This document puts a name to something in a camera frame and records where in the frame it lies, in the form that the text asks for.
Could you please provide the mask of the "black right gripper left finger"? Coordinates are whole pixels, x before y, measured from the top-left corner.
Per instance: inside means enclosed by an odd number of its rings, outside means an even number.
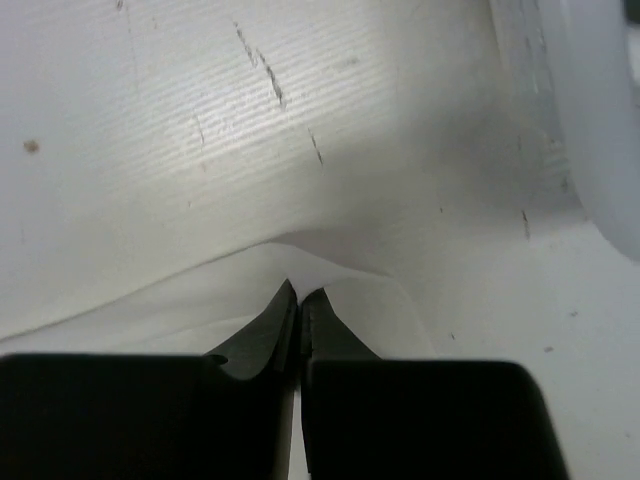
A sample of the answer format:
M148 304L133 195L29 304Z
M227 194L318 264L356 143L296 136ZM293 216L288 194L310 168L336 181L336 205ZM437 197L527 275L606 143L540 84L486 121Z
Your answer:
M201 355L11 354L1 361L5 479L283 479L290 283Z

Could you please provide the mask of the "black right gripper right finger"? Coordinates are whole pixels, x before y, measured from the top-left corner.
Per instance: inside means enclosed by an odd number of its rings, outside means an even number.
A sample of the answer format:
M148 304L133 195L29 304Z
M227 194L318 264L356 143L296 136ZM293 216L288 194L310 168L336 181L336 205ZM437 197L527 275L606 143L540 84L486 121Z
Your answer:
M301 304L301 420L314 479L565 479L522 366L384 360L317 290Z

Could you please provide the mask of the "white red print t shirt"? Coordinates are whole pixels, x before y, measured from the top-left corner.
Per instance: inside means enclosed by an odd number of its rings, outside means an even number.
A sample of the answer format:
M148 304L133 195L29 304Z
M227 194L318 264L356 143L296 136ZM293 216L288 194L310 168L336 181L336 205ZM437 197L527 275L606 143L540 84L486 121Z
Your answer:
M278 243L257 245L91 311L5 337L1 351L203 353L262 312L285 280L300 301L325 288L339 318L382 357L435 353L397 280Z

